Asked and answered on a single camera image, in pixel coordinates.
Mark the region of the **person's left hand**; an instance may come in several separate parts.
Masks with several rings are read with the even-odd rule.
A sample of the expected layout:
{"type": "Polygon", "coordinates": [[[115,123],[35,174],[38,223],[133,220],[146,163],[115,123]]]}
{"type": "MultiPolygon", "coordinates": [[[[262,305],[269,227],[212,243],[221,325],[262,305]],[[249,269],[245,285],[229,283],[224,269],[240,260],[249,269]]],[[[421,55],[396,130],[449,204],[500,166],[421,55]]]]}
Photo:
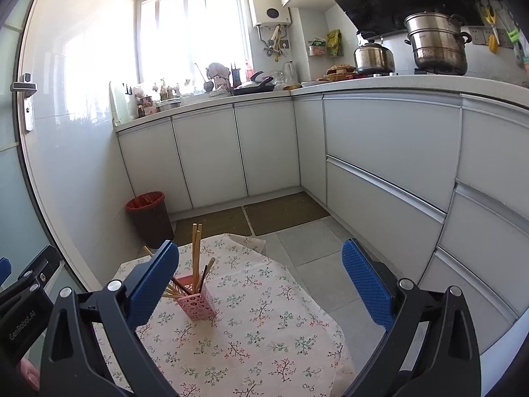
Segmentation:
{"type": "Polygon", "coordinates": [[[20,375],[28,383],[33,391],[38,392],[40,388],[39,369],[36,368],[28,359],[22,359],[19,363],[20,375]]]}

